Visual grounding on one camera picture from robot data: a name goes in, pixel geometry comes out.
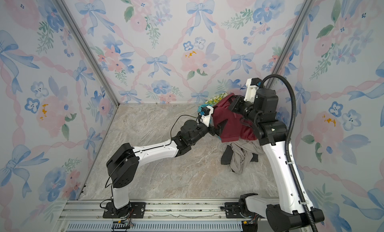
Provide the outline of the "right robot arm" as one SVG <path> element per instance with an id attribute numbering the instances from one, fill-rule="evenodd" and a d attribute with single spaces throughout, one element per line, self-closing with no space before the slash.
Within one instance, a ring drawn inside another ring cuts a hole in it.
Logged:
<path id="1" fill-rule="evenodd" d="M 267 88 L 252 86 L 245 96 L 237 98 L 230 111 L 240 114 L 251 128 L 272 167 L 279 197 L 276 200 L 258 195 L 243 195 L 244 211 L 267 219 L 275 232 L 294 229 L 316 232 L 316 224 L 325 217 L 314 207 L 302 182 L 292 152 L 291 136 L 295 116 L 289 125 L 276 118 L 279 98 Z"/>

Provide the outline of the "teal cloth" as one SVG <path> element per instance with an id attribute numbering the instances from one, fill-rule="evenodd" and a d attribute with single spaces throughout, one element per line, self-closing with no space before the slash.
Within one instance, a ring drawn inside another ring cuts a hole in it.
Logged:
<path id="1" fill-rule="evenodd" d="M 201 104 L 201 105 L 198 107 L 198 114 L 200 114 L 201 111 L 202 111 L 202 109 L 203 109 L 204 107 L 206 107 L 206 106 L 208 106 L 208 104 Z"/>

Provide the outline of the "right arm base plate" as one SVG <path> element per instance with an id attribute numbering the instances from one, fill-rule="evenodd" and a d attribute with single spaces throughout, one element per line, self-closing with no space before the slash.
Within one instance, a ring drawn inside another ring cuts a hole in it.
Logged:
<path id="1" fill-rule="evenodd" d="M 225 212 L 227 219 L 251 220 L 264 218 L 257 213 L 249 212 L 245 205 L 241 205 L 239 202 L 226 202 L 220 207 L 220 210 Z"/>

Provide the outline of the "corner aluminium post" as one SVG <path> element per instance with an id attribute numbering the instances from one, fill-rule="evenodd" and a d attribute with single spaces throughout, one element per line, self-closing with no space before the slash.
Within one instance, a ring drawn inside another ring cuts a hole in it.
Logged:
<path id="1" fill-rule="evenodd" d="M 107 95 L 111 98 L 113 104 L 118 107 L 120 103 L 118 102 L 117 97 L 115 96 L 111 86 L 109 85 L 106 76 L 103 74 L 102 70 L 100 69 L 97 63 L 97 60 L 92 53 L 90 46 L 88 45 L 84 35 L 81 33 L 80 28 L 77 25 L 68 6 L 64 2 L 64 0 L 52 0 L 52 2 L 57 7 L 64 21 L 69 26 L 77 44 L 80 46 L 81 51 L 83 52 L 85 58 L 88 60 L 89 64 L 93 68 L 94 73 L 96 74 L 97 78 L 100 80 L 100 83 L 104 87 Z"/>
<path id="2" fill-rule="evenodd" d="M 299 54 L 299 31 L 313 6 L 312 0 L 270 0 L 269 3 L 276 6 L 272 19 L 266 21 L 272 33 L 265 42 L 266 50 L 261 53 L 269 55 L 262 66 L 262 79 L 271 74 L 285 75 L 291 58 Z"/>

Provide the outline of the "beige grey cloth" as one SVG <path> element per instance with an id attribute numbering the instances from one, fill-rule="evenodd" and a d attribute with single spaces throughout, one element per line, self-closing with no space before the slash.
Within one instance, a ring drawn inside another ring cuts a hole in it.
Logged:
<path id="1" fill-rule="evenodd" d="M 238 140 L 230 144 L 233 155 L 230 167 L 234 173 L 241 175 L 251 162 L 253 155 L 264 155 L 265 151 L 258 140 Z"/>

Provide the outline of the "right corner aluminium post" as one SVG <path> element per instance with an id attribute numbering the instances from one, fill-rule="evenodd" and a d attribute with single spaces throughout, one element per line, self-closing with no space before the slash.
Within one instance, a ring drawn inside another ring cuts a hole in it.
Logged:
<path id="1" fill-rule="evenodd" d="M 270 0 L 269 3 L 276 6 L 272 19 L 266 21 L 272 33 L 265 42 L 266 50 L 261 53 L 269 55 L 262 66 L 262 79 L 271 74 L 285 75 L 291 58 L 299 54 L 299 31 L 313 6 L 312 0 Z"/>

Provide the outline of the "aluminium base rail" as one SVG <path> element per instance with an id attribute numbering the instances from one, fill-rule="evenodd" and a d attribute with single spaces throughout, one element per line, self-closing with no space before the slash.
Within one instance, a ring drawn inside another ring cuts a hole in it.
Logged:
<path id="1" fill-rule="evenodd" d="M 223 221 L 226 219 L 225 203 L 237 203 L 238 198 L 214 199 L 132 199 L 132 203 L 143 202 L 143 221 L 202 220 Z M 67 201 L 58 221 L 103 221 L 104 206 L 102 200 Z"/>

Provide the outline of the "yellow floral cloth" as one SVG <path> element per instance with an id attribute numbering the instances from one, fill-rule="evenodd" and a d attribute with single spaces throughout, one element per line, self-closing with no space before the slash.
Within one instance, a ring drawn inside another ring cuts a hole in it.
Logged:
<path id="1" fill-rule="evenodd" d="M 210 99 L 208 99 L 205 104 L 208 104 L 209 106 L 215 106 L 218 104 L 221 100 L 223 100 L 225 97 L 227 97 L 228 94 L 226 92 L 218 94 Z"/>

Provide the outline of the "left corner aluminium post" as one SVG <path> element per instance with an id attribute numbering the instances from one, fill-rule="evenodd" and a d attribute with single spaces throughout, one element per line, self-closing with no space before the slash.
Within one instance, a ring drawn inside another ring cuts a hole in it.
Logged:
<path id="1" fill-rule="evenodd" d="M 85 58 L 88 60 L 89 64 L 93 68 L 94 73 L 96 74 L 97 78 L 100 80 L 100 83 L 104 87 L 107 95 L 111 98 L 113 104 L 118 107 L 120 103 L 118 102 L 117 97 L 115 96 L 111 86 L 109 85 L 106 76 L 103 74 L 102 70 L 100 69 L 97 63 L 97 60 L 92 53 L 90 46 L 88 45 L 84 35 L 81 33 L 80 28 L 77 25 L 68 6 L 64 2 L 64 0 L 52 0 L 52 2 L 57 7 L 64 21 L 69 26 L 77 44 L 80 46 L 81 51 L 83 52 Z"/>

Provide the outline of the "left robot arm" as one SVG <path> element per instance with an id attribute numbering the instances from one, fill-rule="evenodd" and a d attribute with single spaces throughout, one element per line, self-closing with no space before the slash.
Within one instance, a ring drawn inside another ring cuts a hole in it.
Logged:
<path id="1" fill-rule="evenodd" d="M 214 136 L 220 132 L 220 129 L 208 123 L 188 120 L 176 136 L 165 142 L 149 146 L 122 144 L 106 163 L 115 209 L 122 209 L 130 203 L 128 185 L 134 180 L 139 167 L 157 160 L 182 156 L 207 134 Z"/>

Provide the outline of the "maroon cloth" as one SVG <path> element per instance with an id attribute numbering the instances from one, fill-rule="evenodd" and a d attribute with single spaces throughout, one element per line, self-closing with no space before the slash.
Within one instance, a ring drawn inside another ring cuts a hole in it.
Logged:
<path id="1" fill-rule="evenodd" d="M 240 139 L 247 141 L 257 140 L 250 127 L 251 123 L 243 120 L 240 114 L 229 110 L 229 106 L 235 98 L 237 96 L 231 93 L 214 106 L 213 123 L 216 129 L 221 127 L 219 137 L 222 142 L 235 142 Z"/>

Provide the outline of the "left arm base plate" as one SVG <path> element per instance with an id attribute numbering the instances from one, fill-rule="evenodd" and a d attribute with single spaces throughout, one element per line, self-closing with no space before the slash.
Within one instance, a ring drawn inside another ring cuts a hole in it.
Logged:
<path id="1" fill-rule="evenodd" d="M 108 202 L 104 208 L 104 219 L 143 219 L 146 209 L 145 202 L 129 202 L 128 205 L 116 209 L 113 202 Z"/>

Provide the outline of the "white ventilation grille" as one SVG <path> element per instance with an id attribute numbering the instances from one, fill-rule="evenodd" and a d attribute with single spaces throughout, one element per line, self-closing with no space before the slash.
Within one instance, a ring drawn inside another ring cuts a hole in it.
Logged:
<path id="1" fill-rule="evenodd" d="M 215 221 L 136 221 L 118 224 L 115 222 L 70 222 L 63 232 L 242 232 L 238 222 Z"/>

